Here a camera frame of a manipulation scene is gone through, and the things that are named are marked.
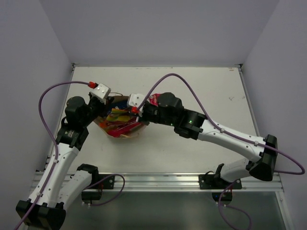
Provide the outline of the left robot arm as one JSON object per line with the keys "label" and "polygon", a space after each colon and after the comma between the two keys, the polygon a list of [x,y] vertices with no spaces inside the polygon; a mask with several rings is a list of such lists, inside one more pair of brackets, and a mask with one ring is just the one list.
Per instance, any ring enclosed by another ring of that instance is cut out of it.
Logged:
{"label": "left robot arm", "polygon": [[76,172],[75,178],[63,185],[67,172],[79,154],[89,132],[87,127],[105,114],[113,101],[109,92],[90,92],[86,103],[80,96],[67,101],[65,117],[55,139],[50,162],[34,191],[26,201],[20,200],[16,211],[21,223],[45,230],[59,230],[67,210],[87,186],[95,188],[100,182],[98,169],[86,166]]}

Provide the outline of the orange Fox's candy bag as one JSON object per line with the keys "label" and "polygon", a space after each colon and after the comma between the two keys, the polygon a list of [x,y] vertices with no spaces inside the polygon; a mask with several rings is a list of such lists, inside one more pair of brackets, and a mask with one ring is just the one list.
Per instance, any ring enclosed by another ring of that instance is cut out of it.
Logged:
{"label": "orange Fox's candy bag", "polygon": [[98,125],[103,129],[114,129],[128,123],[131,119],[128,110],[112,108],[110,113],[101,118]]}

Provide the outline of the pink red snack bag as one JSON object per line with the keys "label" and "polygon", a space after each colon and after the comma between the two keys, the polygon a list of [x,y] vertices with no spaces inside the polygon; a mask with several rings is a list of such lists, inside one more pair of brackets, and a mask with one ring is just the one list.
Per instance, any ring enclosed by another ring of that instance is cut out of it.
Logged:
{"label": "pink red snack bag", "polygon": [[126,122],[111,127],[106,133],[114,138],[119,138],[122,136],[130,136],[136,132],[136,130],[140,127],[140,125],[141,123],[136,121]]}

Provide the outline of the small red candy packet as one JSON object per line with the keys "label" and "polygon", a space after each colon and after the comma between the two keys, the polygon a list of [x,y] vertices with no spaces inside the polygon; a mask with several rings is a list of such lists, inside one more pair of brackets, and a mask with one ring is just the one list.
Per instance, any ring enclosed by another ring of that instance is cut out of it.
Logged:
{"label": "small red candy packet", "polygon": [[155,93],[155,94],[152,94],[148,97],[148,102],[152,105],[155,105],[155,106],[158,106],[158,98],[161,94],[160,93]]}

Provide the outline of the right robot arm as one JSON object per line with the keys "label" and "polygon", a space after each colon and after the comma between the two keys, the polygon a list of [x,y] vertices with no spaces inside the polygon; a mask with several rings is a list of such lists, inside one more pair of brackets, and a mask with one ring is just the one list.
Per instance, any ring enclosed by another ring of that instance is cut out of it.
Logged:
{"label": "right robot arm", "polygon": [[172,126],[174,132],[183,138],[207,141],[231,151],[243,159],[233,163],[221,163],[205,182],[225,188],[232,182],[252,176],[261,181],[272,181],[277,154],[272,148],[277,138],[250,136],[234,131],[230,134],[225,127],[213,125],[208,116],[184,108],[182,101],[170,92],[158,96],[157,103],[146,101],[140,109],[140,121]]}

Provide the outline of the beige paper bag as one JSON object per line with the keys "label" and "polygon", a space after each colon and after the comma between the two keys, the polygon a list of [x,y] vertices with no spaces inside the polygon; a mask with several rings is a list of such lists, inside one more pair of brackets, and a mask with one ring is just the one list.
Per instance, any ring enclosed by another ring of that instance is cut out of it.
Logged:
{"label": "beige paper bag", "polygon": [[112,92],[113,101],[105,115],[98,116],[94,123],[109,137],[126,139],[138,136],[146,125],[136,121],[127,106],[128,96]]}

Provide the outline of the blue Doritos chip bag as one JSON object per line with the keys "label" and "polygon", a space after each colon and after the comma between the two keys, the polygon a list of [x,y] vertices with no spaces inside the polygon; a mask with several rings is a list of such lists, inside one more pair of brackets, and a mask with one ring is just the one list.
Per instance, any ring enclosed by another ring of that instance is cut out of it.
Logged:
{"label": "blue Doritos chip bag", "polygon": [[113,102],[111,104],[111,109],[127,110],[128,109],[127,100]]}

